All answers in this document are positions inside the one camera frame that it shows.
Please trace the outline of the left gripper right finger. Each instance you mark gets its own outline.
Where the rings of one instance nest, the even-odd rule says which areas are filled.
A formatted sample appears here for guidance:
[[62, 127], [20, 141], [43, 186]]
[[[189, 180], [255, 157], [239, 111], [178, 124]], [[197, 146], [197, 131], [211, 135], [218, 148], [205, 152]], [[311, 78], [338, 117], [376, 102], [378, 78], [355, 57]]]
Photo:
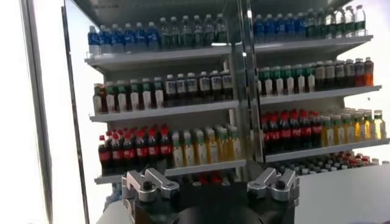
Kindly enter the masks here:
[[247, 193], [256, 199], [270, 196], [278, 202], [296, 201], [300, 197], [300, 180], [291, 169], [278, 174], [267, 168], [258, 178], [247, 183]]

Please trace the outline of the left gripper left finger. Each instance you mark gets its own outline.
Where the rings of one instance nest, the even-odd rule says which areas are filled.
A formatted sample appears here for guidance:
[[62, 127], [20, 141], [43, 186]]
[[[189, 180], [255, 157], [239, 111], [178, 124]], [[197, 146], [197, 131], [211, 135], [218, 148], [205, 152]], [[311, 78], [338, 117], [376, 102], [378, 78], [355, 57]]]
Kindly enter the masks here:
[[136, 170], [128, 171], [122, 176], [122, 198], [137, 198], [144, 203], [156, 200], [157, 196], [172, 199], [180, 192], [177, 182], [167, 179], [154, 168], [148, 168], [144, 174]]

